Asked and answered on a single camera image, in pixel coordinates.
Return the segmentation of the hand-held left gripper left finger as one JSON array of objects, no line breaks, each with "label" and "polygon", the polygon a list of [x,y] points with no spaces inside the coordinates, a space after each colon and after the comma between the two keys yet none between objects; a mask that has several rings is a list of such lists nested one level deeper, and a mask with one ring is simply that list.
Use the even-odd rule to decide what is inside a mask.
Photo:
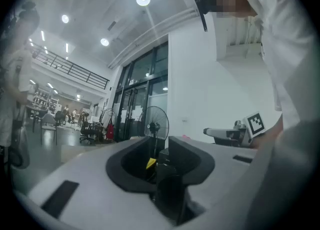
[{"label": "hand-held left gripper left finger", "polygon": [[[44,229],[173,229],[143,193],[120,189],[108,177],[107,160],[136,139],[82,153],[52,172],[24,195],[15,195],[27,213]],[[55,218],[41,206],[66,180],[78,187]]]}]

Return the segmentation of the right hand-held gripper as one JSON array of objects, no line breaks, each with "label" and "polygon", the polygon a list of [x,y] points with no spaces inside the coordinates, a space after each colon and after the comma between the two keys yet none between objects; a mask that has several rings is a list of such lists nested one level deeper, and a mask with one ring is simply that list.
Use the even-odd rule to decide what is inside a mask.
[{"label": "right hand-held gripper", "polygon": [[[265,125],[259,112],[255,112],[243,120],[237,120],[233,128],[240,131],[238,139],[240,146],[251,146],[253,139],[265,132]],[[203,133],[211,137],[232,138],[236,132],[234,129],[205,128]]]}]

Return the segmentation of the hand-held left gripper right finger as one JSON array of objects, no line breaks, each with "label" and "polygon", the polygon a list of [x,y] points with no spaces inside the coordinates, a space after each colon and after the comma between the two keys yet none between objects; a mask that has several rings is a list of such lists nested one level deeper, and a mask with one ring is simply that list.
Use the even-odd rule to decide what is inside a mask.
[{"label": "hand-held left gripper right finger", "polygon": [[255,149],[171,136],[168,148],[158,154],[157,178],[170,174],[188,177],[186,206],[193,213],[203,213],[239,181],[256,153]]}]

